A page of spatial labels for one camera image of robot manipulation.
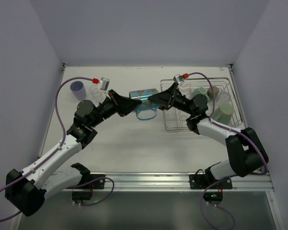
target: patterned mug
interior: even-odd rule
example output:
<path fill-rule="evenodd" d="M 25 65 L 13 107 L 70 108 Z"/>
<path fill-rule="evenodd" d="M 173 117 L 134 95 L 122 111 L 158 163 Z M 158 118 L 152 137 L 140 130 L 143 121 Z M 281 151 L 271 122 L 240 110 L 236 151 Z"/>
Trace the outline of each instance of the patterned mug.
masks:
<path fill-rule="evenodd" d="M 136 107 L 136 109 L 134 110 L 136 117 L 139 120 L 147 121 L 157 116 L 158 114 L 157 108 L 159 107 L 159 104 L 156 104 L 148 100 L 149 96 L 156 94 L 156 93 L 158 93 L 157 89 L 145 89 L 145 90 L 137 90 L 137 91 L 129 92 L 129 97 L 131 99 L 137 99 L 137 100 L 142 101 L 142 104 Z M 155 114 L 150 117 L 141 117 L 140 112 L 147 111 L 147 110 L 152 110 L 155 112 Z"/>

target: dish rack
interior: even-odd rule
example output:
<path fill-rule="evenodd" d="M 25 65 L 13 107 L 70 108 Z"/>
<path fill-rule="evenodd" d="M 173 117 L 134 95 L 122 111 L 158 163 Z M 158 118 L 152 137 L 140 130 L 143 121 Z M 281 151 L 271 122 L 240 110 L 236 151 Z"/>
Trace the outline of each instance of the dish rack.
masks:
<path fill-rule="evenodd" d="M 242 125 L 242 113 L 240 105 L 237 101 L 237 97 L 234 93 L 233 87 L 228 78 L 209 78 L 211 84 L 219 88 L 219 93 L 228 92 L 231 96 L 230 102 L 235 109 L 235 112 L 231 118 L 230 124 L 231 127 L 238 127 Z M 161 80 L 160 86 L 161 91 L 167 90 L 173 84 L 173 79 Z M 179 85 L 179 90 L 182 95 L 185 95 L 187 98 L 192 98 L 192 92 L 199 87 L 204 87 L 205 89 L 209 88 L 209 83 L 205 78 L 196 78 L 196 79 L 185 79 L 184 83 Z M 208 110 L 206 114 L 209 116 L 212 113 L 212 100 L 208 102 Z M 164 110 L 165 117 L 165 129 L 166 131 L 189 131 L 187 127 L 186 119 L 189 118 L 189 114 L 178 110 L 176 108 L 171 108 L 169 110 Z"/>

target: red cable connector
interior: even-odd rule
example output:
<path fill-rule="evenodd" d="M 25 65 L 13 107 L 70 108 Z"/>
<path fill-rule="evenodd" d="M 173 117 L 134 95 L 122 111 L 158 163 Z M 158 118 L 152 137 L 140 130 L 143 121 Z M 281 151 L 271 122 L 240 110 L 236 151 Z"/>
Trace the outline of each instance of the red cable connector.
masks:
<path fill-rule="evenodd" d="M 93 78 L 92 82 L 93 82 L 94 84 L 98 84 L 98 83 L 99 83 L 99 80 L 98 80 L 97 78 Z"/>

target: rack wire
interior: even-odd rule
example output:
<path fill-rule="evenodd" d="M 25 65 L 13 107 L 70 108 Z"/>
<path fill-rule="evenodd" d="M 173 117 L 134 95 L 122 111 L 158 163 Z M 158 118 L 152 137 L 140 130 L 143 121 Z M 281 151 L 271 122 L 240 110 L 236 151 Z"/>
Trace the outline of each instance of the rack wire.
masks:
<path fill-rule="evenodd" d="M 219 88 L 219 93 L 228 92 L 231 96 L 230 102 L 234 106 L 234 114 L 231 118 L 229 126 L 238 127 L 242 125 L 243 119 L 241 115 L 241 108 L 237 101 L 237 97 L 234 93 L 233 87 L 228 78 L 209 78 L 211 84 Z M 161 91 L 167 90 L 173 83 L 173 79 L 161 80 L 160 86 Z M 187 98 L 192 98 L 192 92 L 199 87 L 209 88 L 209 83 L 205 78 L 196 78 L 196 79 L 185 79 L 185 82 L 179 85 L 180 92 L 185 95 Z M 207 115 L 212 113 L 212 101 L 208 104 L 208 110 L 206 111 Z M 186 119 L 190 115 L 178 110 L 176 108 L 171 108 L 164 111 L 165 118 L 165 129 L 166 131 L 189 131 L 187 127 Z"/>

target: mug handle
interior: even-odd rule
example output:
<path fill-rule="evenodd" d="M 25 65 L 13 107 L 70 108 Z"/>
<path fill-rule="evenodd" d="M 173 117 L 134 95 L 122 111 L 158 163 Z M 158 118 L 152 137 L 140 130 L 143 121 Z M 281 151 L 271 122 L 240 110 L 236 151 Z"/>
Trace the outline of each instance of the mug handle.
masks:
<path fill-rule="evenodd" d="M 156 108 L 152 108 L 151 110 L 153 110 L 153 111 L 155 112 L 155 114 L 152 115 L 151 117 L 141 117 L 141 116 L 140 116 L 141 110 L 135 111 L 136 117 L 137 117 L 139 120 L 141 120 L 141 121 L 151 120 L 151 119 L 155 118 L 155 117 L 157 116 L 157 114 L 158 114 L 158 111 L 157 111 Z"/>

